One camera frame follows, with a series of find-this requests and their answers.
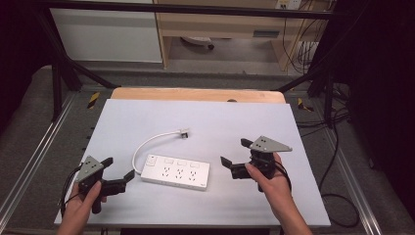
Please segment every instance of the plug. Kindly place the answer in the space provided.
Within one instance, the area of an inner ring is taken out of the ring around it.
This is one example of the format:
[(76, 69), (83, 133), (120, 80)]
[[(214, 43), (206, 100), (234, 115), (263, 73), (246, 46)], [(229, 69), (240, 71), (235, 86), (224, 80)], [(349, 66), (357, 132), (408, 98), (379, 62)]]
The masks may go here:
[(189, 128), (180, 129), (180, 135), (181, 135), (182, 139), (189, 138)]

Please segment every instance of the gray plastic mount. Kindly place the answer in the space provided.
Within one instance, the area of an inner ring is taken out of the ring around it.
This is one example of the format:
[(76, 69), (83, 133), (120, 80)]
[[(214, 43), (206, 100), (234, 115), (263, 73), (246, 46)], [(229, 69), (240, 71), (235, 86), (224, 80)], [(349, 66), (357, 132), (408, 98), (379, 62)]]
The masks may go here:
[(260, 136), (257, 140), (255, 140), (251, 144), (250, 149), (257, 150), (262, 153), (293, 151), (293, 148), (265, 136)]
[(86, 157), (85, 162), (82, 165), (82, 168), (79, 170), (78, 176), (75, 178), (75, 182), (78, 183), (83, 179), (94, 174), (98, 170), (104, 168), (104, 165), (96, 161), (91, 156)]

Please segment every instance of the black clamp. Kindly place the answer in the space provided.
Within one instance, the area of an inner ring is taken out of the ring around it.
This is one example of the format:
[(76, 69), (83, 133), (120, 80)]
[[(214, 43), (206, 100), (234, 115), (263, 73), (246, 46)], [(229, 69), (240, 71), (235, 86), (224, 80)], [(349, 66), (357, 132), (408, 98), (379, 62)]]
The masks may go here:
[[(241, 139), (241, 145), (251, 149), (251, 165), (258, 168), (259, 171), (268, 179), (274, 177), (275, 170), (279, 170), (287, 178), (289, 187), (291, 189), (291, 181), (288, 177), (287, 171), (281, 164), (275, 162), (273, 153), (293, 151), (292, 148), (265, 136), (260, 136), (254, 142), (248, 139)], [(223, 166), (231, 170), (232, 178), (251, 178), (250, 174), (245, 168), (245, 164), (232, 164), (231, 161), (225, 159), (224, 157), (220, 157), (220, 160)]]
[(107, 158), (99, 163), (91, 156), (88, 156), (75, 179), (75, 182), (79, 185), (79, 192), (83, 195), (87, 195), (92, 186), (94, 186), (98, 180), (101, 181), (101, 192), (92, 206), (93, 213), (99, 213), (101, 211), (101, 199), (103, 197), (124, 193), (127, 183), (135, 176), (134, 170), (131, 170), (125, 174), (122, 179), (103, 179), (104, 169), (110, 166), (113, 162), (113, 158)]

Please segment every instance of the white cable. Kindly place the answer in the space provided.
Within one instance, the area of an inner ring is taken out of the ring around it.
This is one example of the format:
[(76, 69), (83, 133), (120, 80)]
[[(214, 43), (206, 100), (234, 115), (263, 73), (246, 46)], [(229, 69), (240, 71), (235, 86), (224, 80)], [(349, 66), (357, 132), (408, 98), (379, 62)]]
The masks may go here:
[(132, 167), (134, 168), (134, 171), (138, 174), (141, 175), (141, 171), (137, 169), (137, 167), (135, 166), (135, 157), (137, 156), (138, 151), (147, 143), (149, 143), (150, 141), (162, 137), (162, 136), (166, 136), (166, 135), (170, 135), (170, 134), (180, 134), (182, 135), (183, 138), (187, 138), (187, 133), (189, 132), (189, 129), (179, 129), (176, 131), (172, 131), (172, 132), (167, 132), (167, 133), (163, 133), (163, 134), (158, 134), (155, 135), (153, 137), (151, 137), (150, 139), (146, 140), (144, 143), (142, 143), (140, 146), (138, 146), (138, 148), (135, 150), (134, 154), (132, 155)]

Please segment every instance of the power switch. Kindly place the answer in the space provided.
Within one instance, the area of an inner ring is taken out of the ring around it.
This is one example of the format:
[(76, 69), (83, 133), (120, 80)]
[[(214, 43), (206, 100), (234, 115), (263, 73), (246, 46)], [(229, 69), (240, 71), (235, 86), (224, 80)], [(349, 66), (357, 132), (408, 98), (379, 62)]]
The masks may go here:
[(146, 161), (146, 165), (154, 166), (156, 164), (157, 156), (149, 155)]
[(173, 164), (174, 160), (173, 159), (165, 159), (164, 162), (167, 163), (167, 164)]
[(190, 167), (199, 168), (199, 164), (197, 164), (197, 163), (190, 163)]
[(187, 163), (186, 163), (186, 161), (184, 161), (184, 160), (179, 160), (179, 161), (177, 162), (177, 164), (178, 164), (178, 165), (186, 165)]

